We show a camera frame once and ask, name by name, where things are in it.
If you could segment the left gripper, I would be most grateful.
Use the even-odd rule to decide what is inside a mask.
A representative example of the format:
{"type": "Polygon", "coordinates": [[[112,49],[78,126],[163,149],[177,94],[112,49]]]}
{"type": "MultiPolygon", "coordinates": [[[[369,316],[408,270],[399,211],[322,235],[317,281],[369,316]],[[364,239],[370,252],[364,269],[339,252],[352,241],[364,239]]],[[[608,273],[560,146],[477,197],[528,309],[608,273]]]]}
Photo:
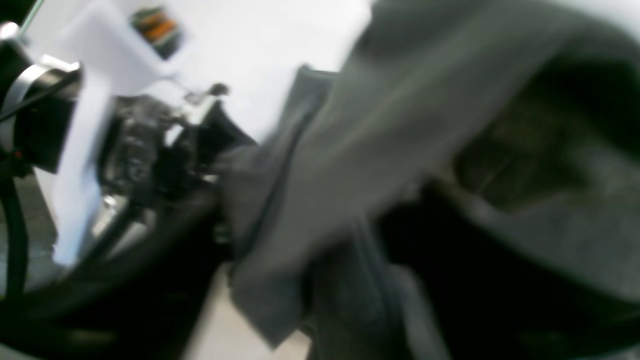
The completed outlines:
{"type": "Polygon", "coordinates": [[[110,255],[158,199],[175,201],[217,176],[246,144],[226,114],[226,84],[195,82],[194,32],[178,0],[90,0],[58,35],[75,59],[39,54],[25,29],[1,23],[3,301],[28,287],[30,240],[15,178],[53,176],[45,209],[54,267],[82,275],[110,255]]]}

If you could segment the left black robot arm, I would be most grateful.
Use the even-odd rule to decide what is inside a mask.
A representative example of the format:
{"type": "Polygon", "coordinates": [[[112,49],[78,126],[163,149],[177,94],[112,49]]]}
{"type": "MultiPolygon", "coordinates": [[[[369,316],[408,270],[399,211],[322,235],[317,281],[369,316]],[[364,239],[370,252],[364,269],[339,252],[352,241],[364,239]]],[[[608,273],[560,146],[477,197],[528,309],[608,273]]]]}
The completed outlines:
{"type": "Polygon", "coordinates": [[[64,61],[1,11],[1,326],[189,326],[231,259],[213,160],[244,141],[222,83],[188,73],[177,0],[88,0],[64,61]]]}

